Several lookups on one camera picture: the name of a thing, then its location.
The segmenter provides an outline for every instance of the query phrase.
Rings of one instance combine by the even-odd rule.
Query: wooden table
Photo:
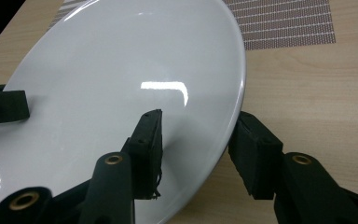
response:
[[[46,32],[62,0],[27,0],[0,35],[0,84]],[[247,52],[242,110],[257,116],[284,151],[317,158],[341,187],[358,193],[358,0],[330,0],[337,43]],[[254,201],[227,153],[170,223],[276,223]]]

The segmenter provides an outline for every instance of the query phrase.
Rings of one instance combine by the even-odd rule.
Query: table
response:
[[[0,84],[46,32],[62,0],[27,0],[0,35]],[[284,143],[318,159],[358,193],[358,1],[330,0],[336,44],[247,52],[242,110]],[[169,223],[277,223],[273,202],[246,193],[225,152]]]

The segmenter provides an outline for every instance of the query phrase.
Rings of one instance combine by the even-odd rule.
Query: woven placemat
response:
[[[223,0],[247,50],[336,43],[328,0]],[[86,0],[64,0],[51,28]]]

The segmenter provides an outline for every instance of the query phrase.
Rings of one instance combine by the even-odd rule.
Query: black bracket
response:
[[[9,195],[0,202],[0,224],[134,223],[133,200],[159,196],[161,118],[159,109],[143,114],[121,152],[97,160],[90,180],[55,197],[41,187]]]
[[[228,152],[248,193],[273,200],[281,224],[358,223],[358,194],[341,188],[312,156],[282,153],[282,142],[241,112]]]
[[[3,91],[4,87],[0,85],[0,123],[28,119],[25,91]]]

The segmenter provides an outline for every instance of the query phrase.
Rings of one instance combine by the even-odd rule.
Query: plate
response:
[[[0,124],[0,202],[19,189],[53,195],[91,178],[139,118],[160,108],[161,197],[136,201],[138,223],[166,222],[197,192],[241,111],[245,53],[220,0],[92,0],[50,29],[5,91],[31,117]]]

